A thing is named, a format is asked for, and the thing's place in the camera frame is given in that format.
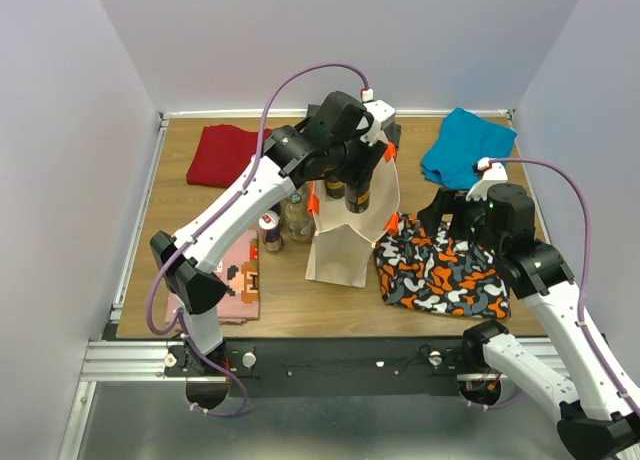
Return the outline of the beige canvas tote bag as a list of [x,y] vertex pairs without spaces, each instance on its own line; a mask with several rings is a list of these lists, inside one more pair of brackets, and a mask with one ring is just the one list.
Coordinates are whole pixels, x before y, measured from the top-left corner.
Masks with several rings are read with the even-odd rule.
[[369,205],[352,213],[346,200],[327,194],[321,180],[310,184],[307,210],[315,224],[306,267],[307,280],[362,288],[375,244],[397,225],[400,187],[396,168],[396,146],[387,149],[373,170]]

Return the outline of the red top can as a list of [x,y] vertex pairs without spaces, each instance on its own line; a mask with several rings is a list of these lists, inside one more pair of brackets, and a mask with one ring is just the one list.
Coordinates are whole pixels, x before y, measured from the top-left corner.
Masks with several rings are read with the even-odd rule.
[[258,220],[260,237],[265,250],[277,253],[283,248],[279,216],[272,210],[266,211]]

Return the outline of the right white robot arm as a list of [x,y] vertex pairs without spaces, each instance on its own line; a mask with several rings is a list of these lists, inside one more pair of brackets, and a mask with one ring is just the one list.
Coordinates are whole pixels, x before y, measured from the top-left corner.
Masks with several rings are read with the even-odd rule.
[[636,389],[616,386],[597,358],[596,348],[611,355],[605,339],[585,338],[592,321],[578,310],[579,286],[560,252],[536,239],[535,205],[526,190],[499,183],[473,198],[467,190],[442,187],[418,218],[433,235],[446,214],[453,238],[491,254],[498,275],[537,317],[567,373],[531,354],[495,320],[464,332],[462,364],[505,374],[551,417],[575,459],[615,458],[638,444],[639,415],[628,404]]

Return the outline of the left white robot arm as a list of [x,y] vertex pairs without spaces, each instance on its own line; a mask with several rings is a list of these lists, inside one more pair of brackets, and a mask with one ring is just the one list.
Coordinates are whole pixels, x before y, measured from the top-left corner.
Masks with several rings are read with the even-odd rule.
[[395,110],[382,100],[330,93],[318,111],[294,126],[260,136],[260,152],[214,203],[174,234],[159,231],[150,247],[158,282],[183,308],[192,346],[187,362],[201,375],[222,360],[223,334],[216,305],[226,286],[214,270],[230,246],[271,206],[309,181],[334,176],[351,187],[370,180],[386,150],[385,127]]

